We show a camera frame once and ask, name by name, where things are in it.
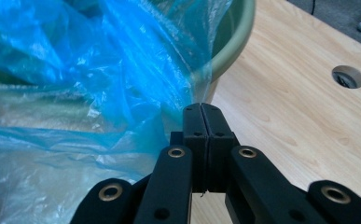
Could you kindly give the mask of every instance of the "black linkage arm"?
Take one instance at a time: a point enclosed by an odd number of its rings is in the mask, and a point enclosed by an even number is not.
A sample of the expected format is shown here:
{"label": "black linkage arm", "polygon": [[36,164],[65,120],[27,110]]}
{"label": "black linkage arm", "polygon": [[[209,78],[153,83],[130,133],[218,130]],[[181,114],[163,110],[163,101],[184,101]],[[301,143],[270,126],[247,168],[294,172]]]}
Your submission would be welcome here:
{"label": "black linkage arm", "polygon": [[240,146],[221,110],[184,110],[154,171],[133,186],[107,179],[93,187],[71,223],[189,223],[192,192],[226,193],[233,223],[361,223],[361,198],[332,181],[293,186],[254,147]]}

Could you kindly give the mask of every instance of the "bowl rim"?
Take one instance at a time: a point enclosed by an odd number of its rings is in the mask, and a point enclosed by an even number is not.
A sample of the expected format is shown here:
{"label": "bowl rim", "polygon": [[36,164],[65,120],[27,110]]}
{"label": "bowl rim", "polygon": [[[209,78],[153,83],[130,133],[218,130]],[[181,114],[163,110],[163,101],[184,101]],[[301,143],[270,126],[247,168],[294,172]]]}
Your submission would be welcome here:
{"label": "bowl rim", "polygon": [[243,1],[239,25],[229,42],[212,59],[212,82],[216,81],[236,61],[242,53],[253,29],[256,0]]}

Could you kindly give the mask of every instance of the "transparent plastic bag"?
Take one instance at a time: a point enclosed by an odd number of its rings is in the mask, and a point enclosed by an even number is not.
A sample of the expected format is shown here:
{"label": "transparent plastic bag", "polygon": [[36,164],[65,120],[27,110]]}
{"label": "transparent plastic bag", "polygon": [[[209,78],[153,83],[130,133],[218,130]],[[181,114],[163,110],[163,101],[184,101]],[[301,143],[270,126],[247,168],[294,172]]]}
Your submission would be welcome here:
{"label": "transparent plastic bag", "polygon": [[66,223],[149,174],[202,102],[227,1],[0,1],[0,223]]}

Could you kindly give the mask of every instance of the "light wood desk surface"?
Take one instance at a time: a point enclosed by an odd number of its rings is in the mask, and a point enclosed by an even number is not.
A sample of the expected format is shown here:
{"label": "light wood desk surface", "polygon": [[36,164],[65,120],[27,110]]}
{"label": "light wood desk surface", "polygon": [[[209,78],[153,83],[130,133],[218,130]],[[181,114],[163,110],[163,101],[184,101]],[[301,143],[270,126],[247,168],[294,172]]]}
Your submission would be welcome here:
{"label": "light wood desk surface", "polygon": [[[253,33],[212,104],[293,185],[329,179],[361,196],[361,88],[336,83],[338,65],[361,72],[361,45],[285,0],[257,0]],[[224,195],[199,196],[191,223],[231,223]]]}

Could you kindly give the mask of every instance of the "gray floor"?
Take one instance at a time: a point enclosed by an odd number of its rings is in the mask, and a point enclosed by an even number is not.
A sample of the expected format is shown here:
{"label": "gray floor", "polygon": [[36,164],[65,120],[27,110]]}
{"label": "gray floor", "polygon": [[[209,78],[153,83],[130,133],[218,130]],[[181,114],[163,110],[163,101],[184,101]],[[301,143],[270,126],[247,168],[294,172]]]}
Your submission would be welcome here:
{"label": "gray floor", "polygon": [[[311,13],[313,0],[288,0]],[[361,0],[315,0],[314,17],[361,43]]]}

